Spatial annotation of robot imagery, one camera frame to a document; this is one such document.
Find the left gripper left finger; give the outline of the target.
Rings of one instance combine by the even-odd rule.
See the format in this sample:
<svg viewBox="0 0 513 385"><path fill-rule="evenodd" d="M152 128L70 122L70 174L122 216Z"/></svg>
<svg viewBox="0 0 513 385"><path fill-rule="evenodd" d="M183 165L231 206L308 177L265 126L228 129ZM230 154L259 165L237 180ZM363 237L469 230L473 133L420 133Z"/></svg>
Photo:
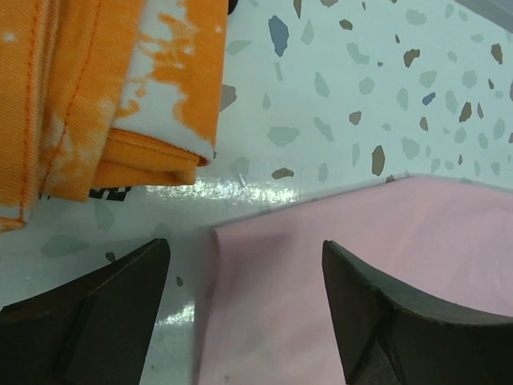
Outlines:
<svg viewBox="0 0 513 385"><path fill-rule="evenodd" d="M1 310L3 384L137 384L168 275L156 238Z"/></svg>

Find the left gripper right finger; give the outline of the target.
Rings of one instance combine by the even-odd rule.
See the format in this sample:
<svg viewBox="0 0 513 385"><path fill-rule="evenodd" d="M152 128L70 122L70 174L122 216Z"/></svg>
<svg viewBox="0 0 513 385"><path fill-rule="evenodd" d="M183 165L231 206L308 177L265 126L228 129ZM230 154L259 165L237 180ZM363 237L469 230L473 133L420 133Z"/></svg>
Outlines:
<svg viewBox="0 0 513 385"><path fill-rule="evenodd" d="M325 241L322 272L348 384L510 384L512 319L425 293Z"/></svg>

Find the pink t-shirt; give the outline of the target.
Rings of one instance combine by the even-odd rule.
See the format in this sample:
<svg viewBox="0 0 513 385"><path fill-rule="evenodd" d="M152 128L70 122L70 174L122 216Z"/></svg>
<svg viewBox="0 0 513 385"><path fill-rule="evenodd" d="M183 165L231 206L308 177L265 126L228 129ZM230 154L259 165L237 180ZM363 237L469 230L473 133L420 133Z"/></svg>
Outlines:
<svg viewBox="0 0 513 385"><path fill-rule="evenodd" d="M410 177L216 230L201 384L342 384L322 246L428 294L512 313L512 195Z"/></svg>

